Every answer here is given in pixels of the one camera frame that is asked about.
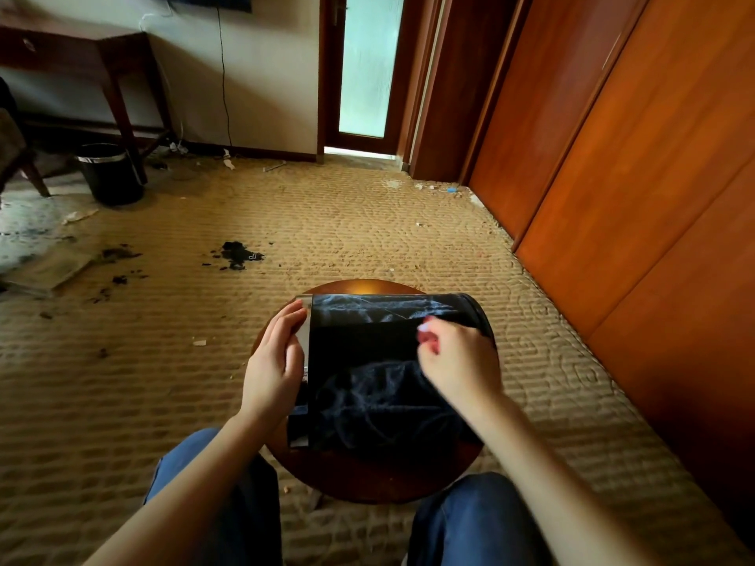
black cable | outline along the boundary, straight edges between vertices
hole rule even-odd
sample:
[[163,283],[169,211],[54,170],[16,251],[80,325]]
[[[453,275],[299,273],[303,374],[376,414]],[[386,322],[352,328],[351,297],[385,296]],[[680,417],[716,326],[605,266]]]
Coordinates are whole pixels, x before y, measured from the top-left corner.
[[223,64],[223,107],[226,109],[226,132],[228,132],[228,144],[233,147],[231,141],[231,116],[228,114],[228,103],[226,102],[226,60],[223,56],[223,25],[221,24],[221,8],[216,6],[217,10],[217,31],[221,36],[221,63]]

white wall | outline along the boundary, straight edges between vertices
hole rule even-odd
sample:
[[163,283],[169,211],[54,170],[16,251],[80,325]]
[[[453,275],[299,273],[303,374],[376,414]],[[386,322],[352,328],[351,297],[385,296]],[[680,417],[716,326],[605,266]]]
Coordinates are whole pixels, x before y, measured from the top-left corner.
[[[170,13],[160,0],[28,1],[53,16],[134,29],[146,13]],[[182,121],[184,139],[228,144],[216,10],[174,8],[173,17],[146,17],[143,25],[168,79],[175,130]],[[252,0],[252,8],[221,9],[233,144],[315,153],[319,0]],[[0,75],[26,111],[112,122],[104,97],[87,82],[8,69]],[[132,123],[159,126],[144,80],[128,78],[123,88]]]

wooden wardrobe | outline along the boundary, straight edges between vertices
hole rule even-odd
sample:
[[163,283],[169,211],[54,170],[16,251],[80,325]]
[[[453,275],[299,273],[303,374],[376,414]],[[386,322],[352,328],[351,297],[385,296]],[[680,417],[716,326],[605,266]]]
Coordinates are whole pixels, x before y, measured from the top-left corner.
[[[586,15],[603,17],[599,27],[573,16],[585,4]],[[470,185],[746,537],[755,504],[755,0],[534,0],[532,12]],[[546,19],[555,31],[536,36]],[[576,44],[575,30],[595,45]],[[596,46],[614,34],[621,48],[601,79]],[[561,54],[549,53],[554,40]]]

round stool top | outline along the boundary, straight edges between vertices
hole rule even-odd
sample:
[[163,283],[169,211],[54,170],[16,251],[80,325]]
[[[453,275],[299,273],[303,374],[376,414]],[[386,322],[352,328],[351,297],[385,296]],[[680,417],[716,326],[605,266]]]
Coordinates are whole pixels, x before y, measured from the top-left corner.
[[[307,294],[422,294],[413,287],[384,280],[340,280]],[[257,349],[264,328],[254,349]],[[447,448],[414,456],[411,452],[374,455],[348,450],[317,451],[288,447],[286,420],[269,438],[267,448],[288,472],[323,494],[363,504],[406,503],[450,485],[479,455],[481,445],[456,441]]]

textured carpet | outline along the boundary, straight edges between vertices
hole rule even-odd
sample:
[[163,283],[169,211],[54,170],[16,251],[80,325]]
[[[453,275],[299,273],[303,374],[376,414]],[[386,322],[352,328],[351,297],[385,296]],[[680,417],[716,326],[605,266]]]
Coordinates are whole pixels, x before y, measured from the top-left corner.
[[[270,314],[352,277],[477,298],[507,392],[667,563],[751,560],[466,191],[337,162],[168,163],[138,204],[64,227],[94,206],[79,175],[50,180],[52,199],[24,182],[2,197],[0,272],[68,235],[143,255],[90,266],[52,299],[0,296],[0,564],[83,561],[139,507],[160,456],[234,412]],[[267,258],[221,271],[211,250],[233,240]],[[471,470],[496,467],[483,451]],[[413,505],[326,499],[309,513],[307,488],[276,469],[289,565],[399,563]]]

